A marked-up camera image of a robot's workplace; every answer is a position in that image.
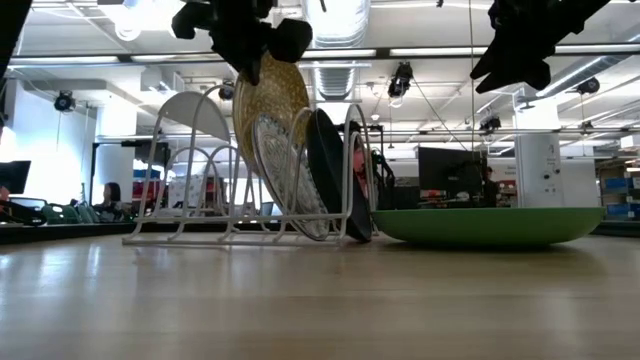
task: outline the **fluorescent light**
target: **fluorescent light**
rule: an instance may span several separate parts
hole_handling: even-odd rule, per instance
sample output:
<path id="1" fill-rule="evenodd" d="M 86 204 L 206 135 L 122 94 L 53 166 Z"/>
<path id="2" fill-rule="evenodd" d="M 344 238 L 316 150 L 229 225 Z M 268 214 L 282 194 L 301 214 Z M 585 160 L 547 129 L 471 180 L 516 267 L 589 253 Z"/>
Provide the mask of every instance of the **fluorescent light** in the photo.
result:
<path id="1" fill-rule="evenodd" d="M 371 63 L 305 63 L 298 64 L 299 69 L 368 69 Z"/>
<path id="2" fill-rule="evenodd" d="M 9 64 L 11 66 L 60 66 L 76 64 L 114 64 L 118 63 L 116 56 L 52 56 L 52 57 L 15 57 Z"/>
<path id="3" fill-rule="evenodd" d="M 176 133 L 176 134 L 160 134 L 158 140 L 179 140 L 190 139 L 190 133 Z M 198 139 L 215 139 L 208 134 L 196 134 Z M 108 141 L 126 141 L 126 140 L 152 140 L 153 135 L 98 135 L 96 141 L 108 142 Z"/>
<path id="4" fill-rule="evenodd" d="M 216 53 L 197 54 L 160 54 L 160 55 L 133 55 L 131 61 L 136 63 L 190 63 L 190 62 L 222 62 L 222 56 Z"/>
<path id="5" fill-rule="evenodd" d="M 562 79 L 554 82 L 553 84 L 547 86 L 546 89 L 544 89 L 542 91 L 538 91 L 536 96 L 537 97 L 546 96 L 547 94 L 551 93 L 553 90 L 557 89 L 560 85 L 564 84 L 567 80 L 571 79 L 575 75 L 577 75 L 577 74 L 585 71 L 586 69 L 590 68 L 591 66 L 595 65 L 600 60 L 602 60 L 602 57 L 599 57 L 599 58 L 597 58 L 597 59 L 595 59 L 593 61 L 590 61 L 587 65 L 580 67 L 578 70 L 571 72 L 569 75 L 567 75 L 567 76 L 563 77 Z"/>
<path id="6" fill-rule="evenodd" d="M 358 58 L 358 57 L 374 57 L 375 49 L 334 49 L 334 50 L 307 50 L 302 55 L 303 59 L 310 58 Z"/>
<path id="7" fill-rule="evenodd" d="M 460 8 L 460 9 L 469 9 L 469 4 L 456 4 L 456 3 L 448 3 L 445 2 L 442 4 L 443 7 L 452 7 L 452 8 Z M 371 4 L 372 9 L 416 9 L 416 8 L 426 8 L 426 7 L 436 7 L 435 2 L 426 2 L 426 1 L 393 1 L 389 3 L 373 3 Z M 471 9 L 475 10 L 489 10 L 491 5 L 471 5 Z"/>
<path id="8" fill-rule="evenodd" d="M 474 55 L 484 55 L 487 51 L 486 46 L 471 47 L 449 47 L 449 48 L 408 48 L 408 49 L 391 49 L 389 55 L 392 57 L 404 56 L 471 56 L 471 50 Z"/>
<path id="9" fill-rule="evenodd" d="M 640 44 L 604 44 L 604 45 L 558 45 L 556 54 L 597 53 L 601 52 L 636 52 Z"/>
<path id="10" fill-rule="evenodd" d="M 384 86 L 384 83 L 374 83 L 374 86 Z M 432 82 L 419 82 L 418 86 L 420 87 L 458 87 L 462 85 L 462 82 L 459 81 L 432 81 Z M 358 87 L 367 88 L 369 85 L 367 84 L 358 84 Z"/>

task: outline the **ceiling light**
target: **ceiling light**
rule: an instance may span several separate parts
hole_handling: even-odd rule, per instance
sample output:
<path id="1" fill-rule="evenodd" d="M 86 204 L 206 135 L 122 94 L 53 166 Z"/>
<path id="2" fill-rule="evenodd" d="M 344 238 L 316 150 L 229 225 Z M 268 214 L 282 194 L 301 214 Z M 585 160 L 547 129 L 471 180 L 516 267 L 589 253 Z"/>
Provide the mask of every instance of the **ceiling light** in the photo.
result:
<path id="1" fill-rule="evenodd" d="M 137 39 L 142 31 L 171 30 L 173 16 L 182 9 L 181 1 L 136 1 L 100 5 L 98 8 L 115 24 L 115 32 L 123 41 Z"/>
<path id="2" fill-rule="evenodd" d="M 637 52 L 640 44 L 603 44 L 603 45 L 560 45 L 556 47 L 556 54 L 594 53 L 601 52 Z"/>
<path id="3" fill-rule="evenodd" d="M 9 65 L 20 66 L 66 66 L 77 64 L 113 64 L 118 63 L 116 56 L 51 56 L 51 57 L 14 57 Z"/>
<path id="4" fill-rule="evenodd" d="M 307 50 L 302 55 L 303 59 L 324 58 L 366 58 L 376 56 L 375 49 L 333 49 L 333 50 Z"/>
<path id="5" fill-rule="evenodd" d="M 368 69 L 371 63 L 304 63 L 298 64 L 298 69 Z"/>
<path id="6" fill-rule="evenodd" d="M 224 59 L 216 53 L 196 53 L 196 54 L 159 54 L 159 55 L 133 55 L 131 61 L 141 64 L 153 63 L 211 63 L 223 62 Z"/>
<path id="7" fill-rule="evenodd" d="M 447 47 L 447 48 L 407 48 L 407 49 L 391 49 L 389 55 L 391 57 L 407 57 L 407 56 L 471 56 L 473 50 L 474 55 L 484 55 L 487 51 L 486 46 L 475 46 L 473 48 L 465 47 Z"/>
<path id="8" fill-rule="evenodd" d="M 435 2 L 425 2 L 425 1 L 393 1 L 389 3 L 373 3 L 371 4 L 372 9 L 415 9 L 415 8 L 424 8 L 424 7 L 436 7 Z M 471 5 L 468 4 L 456 4 L 445 2 L 443 7 L 452 7 L 452 8 L 460 8 L 460 9 L 475 9 L 475 10 L 489 10 L 491 5 L 482 4 L 482 5 Z"/>

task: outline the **black plate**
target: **black plate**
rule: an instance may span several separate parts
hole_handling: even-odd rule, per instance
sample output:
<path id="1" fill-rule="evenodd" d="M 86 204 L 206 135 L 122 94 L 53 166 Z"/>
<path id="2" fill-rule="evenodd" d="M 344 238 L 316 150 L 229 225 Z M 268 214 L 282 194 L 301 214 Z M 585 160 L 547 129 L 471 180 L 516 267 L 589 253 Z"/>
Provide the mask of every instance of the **black plate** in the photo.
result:
<path id="1" fill-rule="evenodd" d="M 313 181 L 330 213 L 342 212 L 342 146 L 329 116 L 321 109 L 316 110 L 307 123 L 307 159 Z M 372 232 L 369 205 L 355 173 L 353 178 L 353 211 L 347 221 L 347 234 L 360 242 L 369 242 Z"/>

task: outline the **computer monitor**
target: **computer monitor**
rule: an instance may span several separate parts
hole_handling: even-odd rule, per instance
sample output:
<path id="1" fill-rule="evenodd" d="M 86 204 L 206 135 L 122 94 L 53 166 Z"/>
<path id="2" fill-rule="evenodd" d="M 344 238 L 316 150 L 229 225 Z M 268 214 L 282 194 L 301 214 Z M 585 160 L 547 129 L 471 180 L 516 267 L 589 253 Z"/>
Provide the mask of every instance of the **computer monitor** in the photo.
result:
<path id="1" fill-rule="evenodd" d="M 420 190 L 444 191 L 447 199 L 461 192 L 474 196 L 482 193 L 487 157 L 480 152 L 421 147 L 418 167 Z"/>
<path id="2" fill-rule="evenodd" d="M 11 194 L 22 194 L 27 184 L 31 161 L 12 161 L 0 163 L 0 186 Z"/>

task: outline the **green bowl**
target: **green bowl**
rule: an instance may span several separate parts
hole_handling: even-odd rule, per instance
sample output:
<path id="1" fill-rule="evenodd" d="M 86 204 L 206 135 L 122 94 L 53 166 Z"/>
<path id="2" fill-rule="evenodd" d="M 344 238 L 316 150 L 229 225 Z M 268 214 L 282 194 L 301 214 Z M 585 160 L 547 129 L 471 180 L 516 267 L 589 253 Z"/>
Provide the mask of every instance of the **green bowl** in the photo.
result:
<path id="1" fill-rule="evenodd" d="M 436 246 L 540 246 L 588 235 L 603 208 L 493 208 L 376 211 L 380 231 Z"/>

